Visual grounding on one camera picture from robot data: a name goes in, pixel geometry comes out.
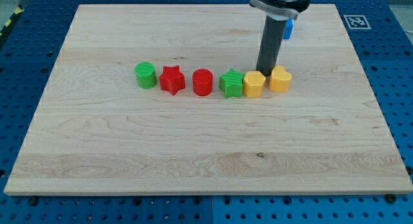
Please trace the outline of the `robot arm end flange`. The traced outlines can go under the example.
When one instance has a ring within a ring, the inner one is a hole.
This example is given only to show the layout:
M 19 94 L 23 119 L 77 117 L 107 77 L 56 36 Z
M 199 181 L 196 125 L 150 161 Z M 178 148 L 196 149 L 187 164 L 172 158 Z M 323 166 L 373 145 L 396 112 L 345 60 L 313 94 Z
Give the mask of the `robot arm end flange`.
M 264 11 L 272 19 L 281 21 L 297 19 L 305 11 L 311 0 L 250 0 L 250 6 Z

